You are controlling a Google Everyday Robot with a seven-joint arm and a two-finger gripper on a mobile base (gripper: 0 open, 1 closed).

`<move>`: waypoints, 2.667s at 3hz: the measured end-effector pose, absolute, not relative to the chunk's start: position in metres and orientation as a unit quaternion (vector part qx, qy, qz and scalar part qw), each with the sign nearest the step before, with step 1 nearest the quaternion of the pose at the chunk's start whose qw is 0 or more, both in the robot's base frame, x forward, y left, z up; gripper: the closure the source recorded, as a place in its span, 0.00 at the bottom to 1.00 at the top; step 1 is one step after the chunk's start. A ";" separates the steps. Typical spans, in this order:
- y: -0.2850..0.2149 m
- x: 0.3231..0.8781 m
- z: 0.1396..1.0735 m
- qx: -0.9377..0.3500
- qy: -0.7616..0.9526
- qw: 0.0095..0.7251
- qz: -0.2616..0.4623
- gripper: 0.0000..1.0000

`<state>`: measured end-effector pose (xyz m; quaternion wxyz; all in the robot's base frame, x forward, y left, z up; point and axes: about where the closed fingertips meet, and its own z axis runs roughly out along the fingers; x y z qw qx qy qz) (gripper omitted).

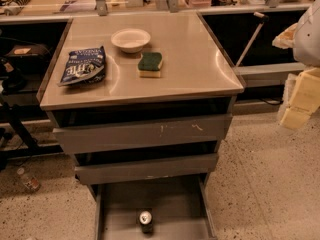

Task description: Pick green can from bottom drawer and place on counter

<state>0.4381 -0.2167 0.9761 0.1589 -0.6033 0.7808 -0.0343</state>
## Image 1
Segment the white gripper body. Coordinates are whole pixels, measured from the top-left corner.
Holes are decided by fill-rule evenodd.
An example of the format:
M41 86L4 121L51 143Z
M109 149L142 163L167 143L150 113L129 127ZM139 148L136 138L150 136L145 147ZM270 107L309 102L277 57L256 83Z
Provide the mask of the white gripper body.
M283 32L281 32L278 36L274 38L274 40L272 41L272 45L280 49L293 48L296 27L296 23L289 26L287 29L285 29Z

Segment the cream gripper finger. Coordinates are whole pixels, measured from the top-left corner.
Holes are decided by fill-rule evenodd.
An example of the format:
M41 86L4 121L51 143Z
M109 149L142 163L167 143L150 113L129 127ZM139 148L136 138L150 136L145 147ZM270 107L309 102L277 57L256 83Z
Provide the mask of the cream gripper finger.
M279 124L288 129L301 128L320 107L320 68L290 73L285 81Z

